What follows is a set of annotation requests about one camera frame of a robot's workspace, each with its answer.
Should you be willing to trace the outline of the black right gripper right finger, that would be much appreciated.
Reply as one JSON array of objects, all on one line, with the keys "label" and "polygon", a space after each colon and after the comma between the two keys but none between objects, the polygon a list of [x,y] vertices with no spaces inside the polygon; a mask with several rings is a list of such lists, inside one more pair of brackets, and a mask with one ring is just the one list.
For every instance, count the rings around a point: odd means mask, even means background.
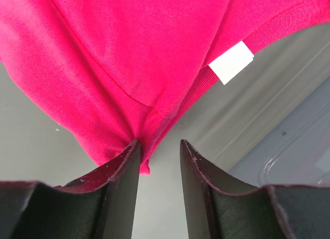
[{"label": "black right gripper right finger", "polygon": [[180,142],[189,238],[329,238],[329,187],[247,184]]}]

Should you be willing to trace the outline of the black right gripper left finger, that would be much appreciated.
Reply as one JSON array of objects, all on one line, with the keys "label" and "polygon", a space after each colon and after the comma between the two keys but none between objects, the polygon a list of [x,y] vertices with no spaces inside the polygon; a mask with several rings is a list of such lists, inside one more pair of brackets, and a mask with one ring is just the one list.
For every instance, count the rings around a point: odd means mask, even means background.
[{"label": "black right gripper left finger", "polygon": [[65,186],[1,182],[1,238],[131,238],[141,146]]}]

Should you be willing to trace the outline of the pink t shirt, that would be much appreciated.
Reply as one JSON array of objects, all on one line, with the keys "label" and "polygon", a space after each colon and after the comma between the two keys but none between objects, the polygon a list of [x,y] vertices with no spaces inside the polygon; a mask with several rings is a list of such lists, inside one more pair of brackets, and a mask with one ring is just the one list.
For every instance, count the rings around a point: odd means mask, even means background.
[{"label": "pink t shirt", "polygon": [[1,62],[98,165],[137,139],[149,174],[216,58],[328,21],[329,0],[1,0]]}]

